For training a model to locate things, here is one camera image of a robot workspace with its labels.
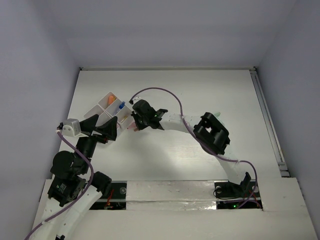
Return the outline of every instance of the divided container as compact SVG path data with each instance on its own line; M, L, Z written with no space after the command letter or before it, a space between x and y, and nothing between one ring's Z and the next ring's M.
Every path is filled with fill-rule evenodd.
M109 96L115 97L114 102L110 105L108 105ZM117 116L117 133L119 135L120 131L125 130L134 121L134 118L131 116L132 110L127 107L127 104L129 104L128 102L126 102L126 105L115 114L121 103L122 101L116 95L114 95L112 92L109 92L98 102L98 105L95 105L93 108L91 108L83 117L87 119L94 114L98 114L99 118L96 126L101 126L109 121L112 117Z

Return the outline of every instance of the screw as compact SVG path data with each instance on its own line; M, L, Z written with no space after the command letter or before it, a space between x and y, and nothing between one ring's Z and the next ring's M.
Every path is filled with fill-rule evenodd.
M120 188L120 193L121 194L126 194L126 192L127 192L127 189L125 187L121 187Z

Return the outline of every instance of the orange object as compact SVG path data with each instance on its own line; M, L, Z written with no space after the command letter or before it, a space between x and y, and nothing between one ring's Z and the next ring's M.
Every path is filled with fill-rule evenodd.
M115 101L115 97L114 96L112 96L112 95L110 95L109 97L108 97L108 106L110 106L114 101Z

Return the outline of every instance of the blue object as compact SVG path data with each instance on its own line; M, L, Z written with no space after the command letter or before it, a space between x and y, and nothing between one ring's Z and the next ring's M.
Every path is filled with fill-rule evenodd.
M125 106L125 104L126 104L126 102L123 101L123 102L119 105L119 107L115 110L113 116L115 116L121 109L123 109L124 106Z

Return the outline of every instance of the wall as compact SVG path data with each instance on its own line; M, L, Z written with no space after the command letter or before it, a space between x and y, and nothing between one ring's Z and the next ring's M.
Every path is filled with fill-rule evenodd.
M296 0L49 0L82 67L256 66Z
M0 7L0 239L30 231L79 68L45 1Z
M299 0L258 67L285 161L320 237L320 1Z

